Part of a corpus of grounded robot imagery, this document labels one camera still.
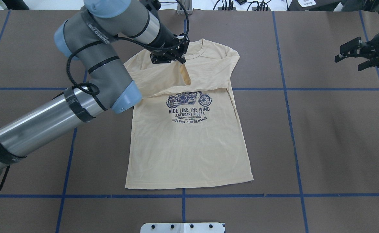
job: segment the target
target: metal arm tube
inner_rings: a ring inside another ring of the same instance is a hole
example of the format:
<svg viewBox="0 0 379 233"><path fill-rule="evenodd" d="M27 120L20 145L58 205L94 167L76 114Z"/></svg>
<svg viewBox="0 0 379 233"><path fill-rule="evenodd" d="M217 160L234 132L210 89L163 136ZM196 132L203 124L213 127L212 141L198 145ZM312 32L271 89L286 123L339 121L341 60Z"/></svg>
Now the metal arm tube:
<svg viewBox="0 0 379 233"><path fill-rule="evenodd" d="M95 117L103 112L91 95L77 88L74 94L90 115ZM11 154L23 158L82 124L61 95L0 128L0 143ZM0 174L8 165L0 162Z"/></svg>

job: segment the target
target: metal post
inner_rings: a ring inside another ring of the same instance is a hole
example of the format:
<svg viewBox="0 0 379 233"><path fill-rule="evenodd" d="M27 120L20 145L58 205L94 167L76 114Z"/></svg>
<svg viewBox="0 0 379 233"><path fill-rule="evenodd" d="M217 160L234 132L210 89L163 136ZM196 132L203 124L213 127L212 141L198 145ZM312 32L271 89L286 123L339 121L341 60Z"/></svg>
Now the metal post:
<svg viewBox="0 0 379 233"><path fill-rule="evenodd" d="M179 0L184 6L185 6L185 10L186 10L186 13L188 13L188 15L192 15L192 12L193 12L193 8L192 8L192 0ZM178 14L179 15L183 15L185 14L184 10L181 8L181 6L178 4Z"/></svg>

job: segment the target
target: white metal bracket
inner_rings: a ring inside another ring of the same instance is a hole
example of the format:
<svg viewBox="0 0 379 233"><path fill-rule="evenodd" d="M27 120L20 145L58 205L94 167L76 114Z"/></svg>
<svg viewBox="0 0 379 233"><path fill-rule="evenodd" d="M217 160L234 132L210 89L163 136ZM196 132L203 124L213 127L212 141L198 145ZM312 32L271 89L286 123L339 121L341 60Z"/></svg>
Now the white metal bracket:
<svg viewBox="0 0 379 233"><path fill-rule="evenodd" d="M140 233L225 233L225 223L143 224Z"/></svg>
<svg viewBox="0 0 379 233"><path fill-rule="evenodd" d="M192 15L193 8L192 8L192 0L179 0L183 6L185 6L186 13L188 15ZM185 14L184 10L181 8L181 6L178 4L178 14L183 15Z"/></svg>

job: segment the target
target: motorcycle print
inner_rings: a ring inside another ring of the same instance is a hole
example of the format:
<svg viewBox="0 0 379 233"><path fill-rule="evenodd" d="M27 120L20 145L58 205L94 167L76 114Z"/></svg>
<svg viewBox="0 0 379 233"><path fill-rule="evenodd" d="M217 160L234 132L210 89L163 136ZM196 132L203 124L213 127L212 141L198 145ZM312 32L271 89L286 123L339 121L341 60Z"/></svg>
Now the motorcycle print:
<svg viewBox="0 0 379 233"><path fill-rule="evenodd" d="M204 94L201 91L198 92L185 92L179 94L170 95L166 101L166 105L169 108L176 108L179 105L194 105L196 97L199 93L198 103L201 106L209 106L212 102L211 97L208 94Z"/></svg>

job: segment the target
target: beige t-shirt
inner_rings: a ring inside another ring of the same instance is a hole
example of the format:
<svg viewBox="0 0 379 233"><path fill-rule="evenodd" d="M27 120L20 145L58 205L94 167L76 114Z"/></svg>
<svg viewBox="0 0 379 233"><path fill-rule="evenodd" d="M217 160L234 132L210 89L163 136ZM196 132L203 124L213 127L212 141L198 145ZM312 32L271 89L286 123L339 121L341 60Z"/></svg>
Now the beige t-shirt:
<svg viewBox="0 0 379 233"><path fill-rule="evenodd" d="M202 39L189 44L185 65L152 64L149 55L143 50L125 63L143 95L133 109L126 188L253 180L229 81L238 53Z"/></svg>

